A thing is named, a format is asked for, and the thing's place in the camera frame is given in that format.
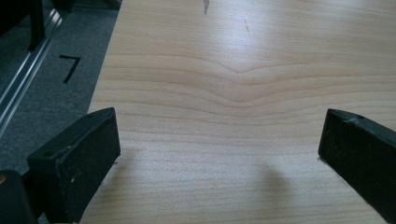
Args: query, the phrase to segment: wood grain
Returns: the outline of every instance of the wood grain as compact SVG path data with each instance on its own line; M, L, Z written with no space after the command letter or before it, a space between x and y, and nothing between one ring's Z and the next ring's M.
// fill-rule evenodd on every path
M116 108L121 156L81 223L383 223L318 143L330 107L396 130L395 19L395 1L124 0L90 108Z

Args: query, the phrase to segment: gray carpet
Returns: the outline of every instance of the gray carpet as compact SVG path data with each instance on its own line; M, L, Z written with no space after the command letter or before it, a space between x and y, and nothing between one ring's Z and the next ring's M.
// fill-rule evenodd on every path
M87 113L116 18L117 12L79 11L67 16L0 139L0 170L25 173L28 170L25 159L30 153ZM14 36L21 42L28 38L22 31ZM23 42L18 47L26 49L28 44ZM15 63L23 58L17 50L8 55L7 59ZM60 55L80 58L67 83L64 81L75 60ZM5 70L15 70L15 66L2 66L0 71ZM47 223L43 217L39 221Z

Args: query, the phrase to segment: scratch mark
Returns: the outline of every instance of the scratch mark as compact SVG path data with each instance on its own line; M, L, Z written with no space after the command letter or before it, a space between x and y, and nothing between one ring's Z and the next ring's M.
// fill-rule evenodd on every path
M209 0L204 0L204 4L205 4L205 11L204 11L204 13L205 13L205 15L206 15L207 9L209 8Z
M245 19L245 27L247 28L247 32L250 34L250 31L249 31L249 29L248 29L248 22L247 22L247 19Z

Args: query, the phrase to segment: black rubber pad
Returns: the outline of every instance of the black rubber pad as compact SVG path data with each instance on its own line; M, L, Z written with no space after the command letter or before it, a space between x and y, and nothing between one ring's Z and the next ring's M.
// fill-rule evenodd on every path
M79 222L114 160L120 141L114 108L93 112L28 157L49 202L49 222Z
M387 222L396 223L396 132L329 109L318 154Z

